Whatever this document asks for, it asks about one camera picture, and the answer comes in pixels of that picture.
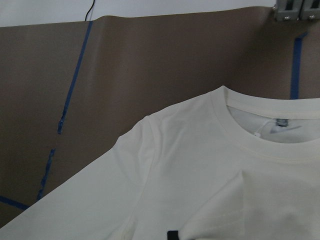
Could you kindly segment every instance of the t-shirt sleeve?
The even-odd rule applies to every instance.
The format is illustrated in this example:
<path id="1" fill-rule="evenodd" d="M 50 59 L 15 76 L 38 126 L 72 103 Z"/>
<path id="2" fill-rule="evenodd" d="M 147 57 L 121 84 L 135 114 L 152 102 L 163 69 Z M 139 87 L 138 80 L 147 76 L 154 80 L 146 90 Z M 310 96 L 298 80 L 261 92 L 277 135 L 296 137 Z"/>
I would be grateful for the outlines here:
<path id="1" fill-rule="evenodd" d="M 109 151 L 1 228 L 0 239 L 109 239 L 141 198 L 154 154 L 146 116 Z"/>

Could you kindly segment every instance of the white wall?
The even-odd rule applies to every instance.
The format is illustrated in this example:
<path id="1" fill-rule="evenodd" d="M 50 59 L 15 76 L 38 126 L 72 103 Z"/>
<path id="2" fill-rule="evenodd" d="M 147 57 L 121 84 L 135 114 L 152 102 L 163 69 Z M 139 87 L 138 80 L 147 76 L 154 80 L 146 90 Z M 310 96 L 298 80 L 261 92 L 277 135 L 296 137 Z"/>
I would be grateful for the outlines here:
<path id="1" fill-rule="evenodd" d="M 0 0 L 0 27 L 84 21 L 93 0 Z M 215 12 L 276 0 L 96 0 L 88 20 L 101 16 L 143 17 Z"/>

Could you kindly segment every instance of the blue tape line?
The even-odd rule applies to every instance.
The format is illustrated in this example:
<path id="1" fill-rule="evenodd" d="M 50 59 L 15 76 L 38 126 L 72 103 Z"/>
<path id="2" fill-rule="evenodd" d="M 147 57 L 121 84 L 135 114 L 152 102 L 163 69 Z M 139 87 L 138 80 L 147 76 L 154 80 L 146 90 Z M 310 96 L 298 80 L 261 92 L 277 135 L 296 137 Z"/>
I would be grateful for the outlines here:
<path id="1" fill-rule="evenodd" d="M 81 52 L 80 52 L 80 55 L 79 55 L 79 58 L 78 58 L 78 62 L 76 64 L 76 67 L 75 67 L 75 70 L 74 70 L 74 74 L 73 74 L 72 82 L 71 82 L 71 85 L 70 85 L 70 88 L 69 88 L 69 92 L 68 92 L 68 95 L 67 95 L 66 100 L 65 100 L 65 104 L 64 104 L 64 108 L 63 108 L 63 112 L 62 112 L 62 117 L 61 117 L 61 119 L 59 121 L 59 124 L 58 124 L 58 131 L 57 131 L 58 134 L 62 133 L 62 127 L 63 127 L 64 122 L 65 122 L 65 118 L 66 118 L 66 114 L 67 114 L 67 111 L 68 111 L 70 99 L 71 99 L 71 96 L 72 96 L 72 92 L 74 90 L 74 87 L 75 87 L 75 84 L 76 84 L 76 80 L 77 80 L 77 77 L 78 77 L 78 73 L 79 73 L 79 70 L 80 70 L 80 65 L 81 65 L 81 62 L 82 62 L 82 58 L 83 58 L 84 53 L 85 53 L 85 49 L 86 49 L 86 46 L 87 46 L 87 42 L 88 42 L 89 34 L 90 34 L 90 31 L 91 31 L 92 23 L 93 23 L 93 21 L 90 21 L 89 24 L 88 24 L 88 28 L 86 29 L 86 34 L 85 34 L 85 37 L 84 37 L 84 40 L 83 40 Z"/>
<path id="2" fill-rule="evenodd" d="M 11 206 L 14 206 L 18 209 L 22 209 L 22 210 L 26 210 L 27 208 L 29 208 L 29 206 L 21 203 L 21 202 L 17 202 L 17 201 L 14 201 L 14 200 L 11 200 L 9 198 L 6 198 L 4 196 L 0 196 L 0 202 L 2 203 L 5 203 L 5 204 L 8 204 L 8 205 L 11 205 Z"/>
<path id="3" fill-rule="evenodd" d="M 299 78 L 300 78 L 302 40 L 307 34 L 308 32 L 305 32 L 294 40 L 290 99 L 299 98 Z"/>
<path id="4" fill-rule="evenodd" d="M 48 179 L 48 175 L 49 175 L 49 171 L 50 171 L 50 167 L 51 167 L 51 163 L 52 163 L 52 157 L 55 155 L 55 152 L 56 152 L 55 148 L 51 149 L 51 151 L 50 151 L 49 158 L 48 158 L 48 161 L 45 166 L 45 174 L 41 180 L 41 189 L 39 190 L 38 196 L 36 197 L 37 201 L 39 201 L 43 197 L 44 189 L 46 186 L 46 182 Z"/>

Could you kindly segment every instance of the ribbed neckline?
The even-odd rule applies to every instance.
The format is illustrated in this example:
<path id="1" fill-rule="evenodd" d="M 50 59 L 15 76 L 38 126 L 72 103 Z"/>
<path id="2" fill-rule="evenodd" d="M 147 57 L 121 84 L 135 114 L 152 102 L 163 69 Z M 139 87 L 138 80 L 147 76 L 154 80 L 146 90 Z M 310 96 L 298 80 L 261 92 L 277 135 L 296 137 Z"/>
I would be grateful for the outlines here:
<path id="1" fill-rule="evenodd" d="M 315 140 L 281 143 L 259 138 L 242 128 L 233 118 L 228 106 L 279 119 L 320 119 L 320 98 L 272 99 L 245 95 L 221 86 L 209 92 L 213 111 L 229 139 L 251 152 L 268 158 L 299 161 L 319 157 L 320 138 Z"/>

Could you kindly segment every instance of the metal bracket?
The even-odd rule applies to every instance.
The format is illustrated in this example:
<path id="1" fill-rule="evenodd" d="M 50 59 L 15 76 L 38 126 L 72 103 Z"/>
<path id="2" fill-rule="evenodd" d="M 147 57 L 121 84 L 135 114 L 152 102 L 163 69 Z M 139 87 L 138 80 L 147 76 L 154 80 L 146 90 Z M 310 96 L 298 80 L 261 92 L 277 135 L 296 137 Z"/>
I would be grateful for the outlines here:
<path id="1" fill-rule="evenodd" d="M 274 18 L 278 22 L 320 19 L 320 0 L 276 0 Z"/>

